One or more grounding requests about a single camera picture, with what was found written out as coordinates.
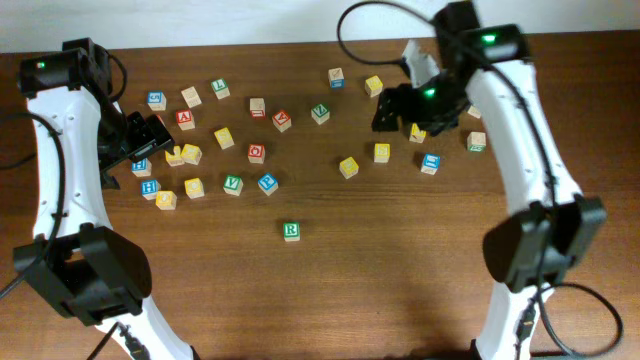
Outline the green Z letter block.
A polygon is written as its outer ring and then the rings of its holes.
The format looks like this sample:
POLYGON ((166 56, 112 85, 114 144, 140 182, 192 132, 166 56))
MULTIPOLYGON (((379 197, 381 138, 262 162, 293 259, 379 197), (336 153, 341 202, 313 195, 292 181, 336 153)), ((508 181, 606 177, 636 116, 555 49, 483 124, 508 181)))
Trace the green Z letter block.
POLYGON ((330 118, 330 109, 326 104, 317 104, 311 109, 311 116, 318 125, 322 125, 330 118))

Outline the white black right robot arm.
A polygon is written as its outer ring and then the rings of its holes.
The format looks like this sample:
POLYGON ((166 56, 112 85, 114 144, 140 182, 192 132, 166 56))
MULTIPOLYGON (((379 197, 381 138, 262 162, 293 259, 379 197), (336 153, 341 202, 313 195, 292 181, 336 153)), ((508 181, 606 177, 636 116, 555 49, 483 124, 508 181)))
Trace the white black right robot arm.
POLYGON ((431 135, 453 128, 469 106, 482 117, 507 198, 508 216, 483 240, 493 278, 490 307, 472 342, 475 359, 526 359, 545 302, 566 284, 607 213, 566 169, 539 100, 525 36, 514 24, 484 27, 468 1, 441 9, 431 25, 443 69, 433 74, 408 46, 400 64, 410 82, 381 94, 377 132, 417 125, 431 135))

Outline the yellow S letter block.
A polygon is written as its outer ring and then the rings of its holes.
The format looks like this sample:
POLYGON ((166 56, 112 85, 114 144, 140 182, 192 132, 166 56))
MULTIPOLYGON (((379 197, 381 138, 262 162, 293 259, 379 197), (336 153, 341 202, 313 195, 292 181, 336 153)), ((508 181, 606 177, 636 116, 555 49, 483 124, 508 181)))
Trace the yellow S letter block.
POLYGON ((376 143, 374 145, 374 162, 387 163, 390 159, 391 147, 388 143, 376 143))

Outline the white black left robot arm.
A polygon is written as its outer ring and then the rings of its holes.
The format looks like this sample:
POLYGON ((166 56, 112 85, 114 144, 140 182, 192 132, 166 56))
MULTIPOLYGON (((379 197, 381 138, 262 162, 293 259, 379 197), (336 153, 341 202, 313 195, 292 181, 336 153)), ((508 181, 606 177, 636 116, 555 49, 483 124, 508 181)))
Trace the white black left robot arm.
POLYGON ((103 193, 116 165, 174 139, 157 115, 124 113, 111 70, 117 59, 88 38, 24 60, 18 86, 34 124, 39 204, 33 242, 13 251, 20 281, 59 315, 116 341, 133 359, 193 359, 157 308, 144 251, 116 233, 103 193))

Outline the green R letter block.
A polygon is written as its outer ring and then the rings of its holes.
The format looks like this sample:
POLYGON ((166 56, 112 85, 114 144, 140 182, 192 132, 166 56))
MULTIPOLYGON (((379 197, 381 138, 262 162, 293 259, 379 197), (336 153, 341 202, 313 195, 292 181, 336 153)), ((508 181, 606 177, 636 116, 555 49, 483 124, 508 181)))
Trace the green R letter block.
POLYGON ((298 222, 285 222, 283 224, 283 238, 286 242, 296 242, 301 239, 300 224, 298 222))

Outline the yellow E letter block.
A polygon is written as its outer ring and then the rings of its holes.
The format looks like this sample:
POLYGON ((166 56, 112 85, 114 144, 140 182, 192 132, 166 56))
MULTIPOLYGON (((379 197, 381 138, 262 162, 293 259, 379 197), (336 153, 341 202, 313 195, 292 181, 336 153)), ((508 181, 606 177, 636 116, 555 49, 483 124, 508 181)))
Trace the yellow E letter block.
POLYGON ((359 165, 353 157, 348 157, 339 163, 339 171, 345 179, 350 179, 359 172, 359 165))

